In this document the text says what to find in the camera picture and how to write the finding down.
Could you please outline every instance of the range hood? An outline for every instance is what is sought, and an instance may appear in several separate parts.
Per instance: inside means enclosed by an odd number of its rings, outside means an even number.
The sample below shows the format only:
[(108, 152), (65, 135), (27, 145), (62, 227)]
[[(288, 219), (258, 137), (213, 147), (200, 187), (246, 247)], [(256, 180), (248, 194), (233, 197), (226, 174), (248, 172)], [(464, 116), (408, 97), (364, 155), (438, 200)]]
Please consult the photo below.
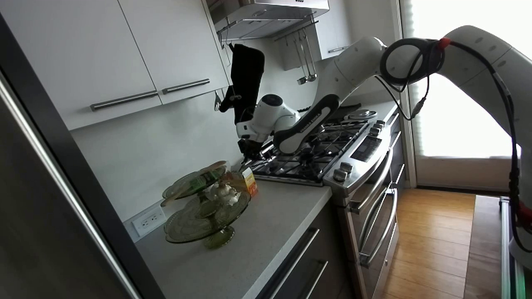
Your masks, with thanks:
[(328, 0), (208, 0), (220, 37), (270, 37), (313, 23)]

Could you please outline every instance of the power outlet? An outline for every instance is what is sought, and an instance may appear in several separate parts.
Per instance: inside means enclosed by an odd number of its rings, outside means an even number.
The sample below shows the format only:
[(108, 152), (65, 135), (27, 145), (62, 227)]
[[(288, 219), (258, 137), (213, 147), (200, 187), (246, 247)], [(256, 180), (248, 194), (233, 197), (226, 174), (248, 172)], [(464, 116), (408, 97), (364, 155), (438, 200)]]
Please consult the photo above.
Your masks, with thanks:
[(133, 227), (138, 237), (150, 233), (167, 220), (167, 214), (160, 205), (153, 205), (133, 219)]

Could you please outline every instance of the white cabinet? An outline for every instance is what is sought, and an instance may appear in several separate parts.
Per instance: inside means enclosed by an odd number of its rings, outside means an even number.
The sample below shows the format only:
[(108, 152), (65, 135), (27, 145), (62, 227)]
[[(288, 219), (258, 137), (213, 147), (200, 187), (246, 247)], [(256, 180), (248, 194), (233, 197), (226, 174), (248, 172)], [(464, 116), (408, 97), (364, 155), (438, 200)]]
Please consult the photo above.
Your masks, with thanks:
[(203, 0), (120, 0), (163, 102), (228, 86)]
[(117, 0), (0, 0), (0, 11), (70, 129), (162, 104)]
[(329, 0), (329, 11), (315, 24), (278, 39), (285, 69), (301, 66), (305, 59), (319, 61), (343, 52), (353, 42), (349, 31), (346, 0)]

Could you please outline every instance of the white countertop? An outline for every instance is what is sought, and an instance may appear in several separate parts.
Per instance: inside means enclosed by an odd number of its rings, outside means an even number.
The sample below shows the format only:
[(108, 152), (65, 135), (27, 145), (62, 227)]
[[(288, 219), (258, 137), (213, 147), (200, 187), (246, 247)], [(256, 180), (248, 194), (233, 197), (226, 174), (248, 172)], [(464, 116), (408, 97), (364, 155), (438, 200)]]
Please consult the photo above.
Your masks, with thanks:
[(170, 299), (256, 297), (329, 197), (329, 187), (260, 180), (258, 195), (223, 247), (170, 243), (163, 227), (137, 245)]

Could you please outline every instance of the refrigerator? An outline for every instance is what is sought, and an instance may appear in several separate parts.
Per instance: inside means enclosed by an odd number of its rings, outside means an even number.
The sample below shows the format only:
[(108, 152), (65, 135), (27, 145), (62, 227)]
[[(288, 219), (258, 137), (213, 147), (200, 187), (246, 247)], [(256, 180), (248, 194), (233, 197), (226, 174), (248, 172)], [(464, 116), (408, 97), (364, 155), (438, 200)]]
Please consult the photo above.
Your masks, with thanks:
[(2, 14), (0, 297), (163, 297)]

